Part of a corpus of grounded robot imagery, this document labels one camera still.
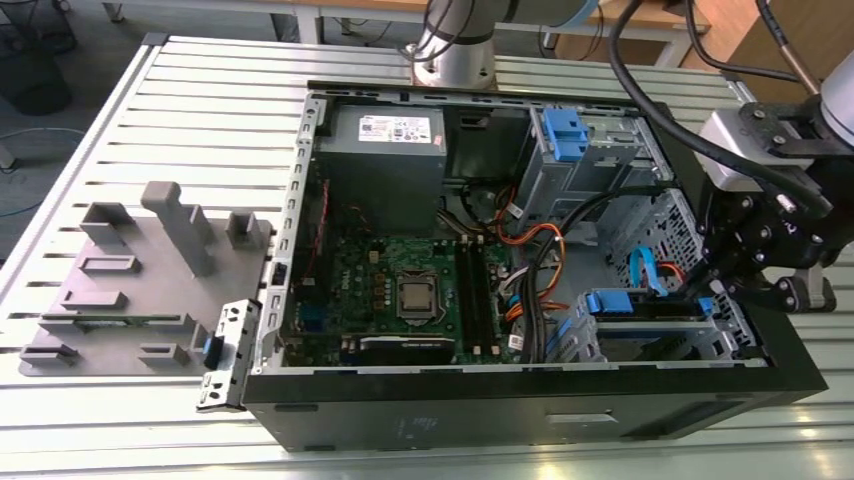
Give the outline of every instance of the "cpu socket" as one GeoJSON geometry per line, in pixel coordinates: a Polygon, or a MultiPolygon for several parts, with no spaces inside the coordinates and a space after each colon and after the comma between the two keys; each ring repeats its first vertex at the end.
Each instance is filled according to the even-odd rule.
{"type": "Polygon", "coordinates": [[[397,276],[397,318],[413,327],[436,319],[439,298],[436,275],[405,272],[397,276]]]}

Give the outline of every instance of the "slotted aluminum table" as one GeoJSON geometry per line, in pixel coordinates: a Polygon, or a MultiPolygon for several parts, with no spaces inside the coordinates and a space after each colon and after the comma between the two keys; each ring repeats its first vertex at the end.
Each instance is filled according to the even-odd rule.
{"type": "MultiPolygon", "coordinates": [[[[623,96],[607,65],[503,57],[496,70],[501,90],[623,96]]],[[[719,76],[635,72],[694,129],[712,108],[747,98],[719,76]]],[[[120,201],[132,214],[145,214],[137,206],[144,183],[173,180],[181,200],[201,204],[208,216],[240,208],[277,221],[311,79],[407,84],[408,69],[391,50],[181,37],[140,48],[0,270],[0,476],[854,477],[851,252],[828,271],[838,312],[792,319],[830,390],[676,441],[291,455],[248,414],[195,413],[196,378],[22,377],[16,350],[32,339],[72,268],[90,202],[120,201]]]]}

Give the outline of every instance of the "expansion slot bracket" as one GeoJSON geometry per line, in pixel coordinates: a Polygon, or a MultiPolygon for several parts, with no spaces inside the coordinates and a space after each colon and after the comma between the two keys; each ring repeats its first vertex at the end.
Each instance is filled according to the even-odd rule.
{"type": "Polygon", "coordinates": [[[243,387],[252,364],[251,353],[261,307],[253,300],[227,303],[216,331],[204,345],[204,365],[213,371],[201,379],[196,411],[243,412],[243,387]]]}

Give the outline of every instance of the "floor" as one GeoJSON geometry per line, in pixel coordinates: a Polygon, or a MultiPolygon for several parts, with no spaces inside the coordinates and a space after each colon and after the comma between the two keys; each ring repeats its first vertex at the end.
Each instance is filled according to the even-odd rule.
{"type": "MultiPolygon", "coordinates": [[[[124,6],[125,21],[113,24],[100,3],[70,0],[68,20],[77,36],[77,48],[57,57],[65,80],[73,92],[72,105],[44,117],[20,115],[0,99],[0,136],[32,127],[65,127],[85,130],[94,119],[124,68],[147,32],[175,35],[273,41],[268,15],[177,8],[124,6]]],[[[353,25],[353,34],[341,35],[335,19],[325,19],[325,40],[336,45],[392,48],[416,40],[416,24],[393,23],[380,37],[387,23],[353,25]]],[[[536,34],[497,31],[496,52],[501,55],[540,56],[536,34]]],[[[24,231],[34,209],[5,216],[36,205],[44,198],[62,166],[73,153],[78,136],[70,132],[36,132],[2,140],[18,159],[20,168],[0,174],[0,262],[8,256],[24,231]]]]}

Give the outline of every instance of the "blue cable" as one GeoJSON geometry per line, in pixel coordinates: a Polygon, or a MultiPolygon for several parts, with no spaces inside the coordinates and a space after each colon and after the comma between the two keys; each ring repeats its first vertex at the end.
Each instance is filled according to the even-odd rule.
{"type": "Polygon", "coordinates": [[[20,210],[14,210],[13,212],[9,213],[4,213],[0,214],[0,218],[5,218],[5,217],[13,217],[14,215],[28,212],[29,210],[38,208],[38,206],[41,205],[41,202],[36,203],[34,205],[28,206],[26,208],[21,208],[20,210]]]}
{"type": "Polygon", "coordinates": [[[643,262],[643,270],[646,271],[647,285],[658,292],[659,296],[666,297],[668,292],[658,281],[655,256],[650,247],[644,247],[643,245],[631,251],[631,255],[628,257],[628,280],[631,282],[631,287],[638,288],[640,286],[640,262],[643,262]]]}

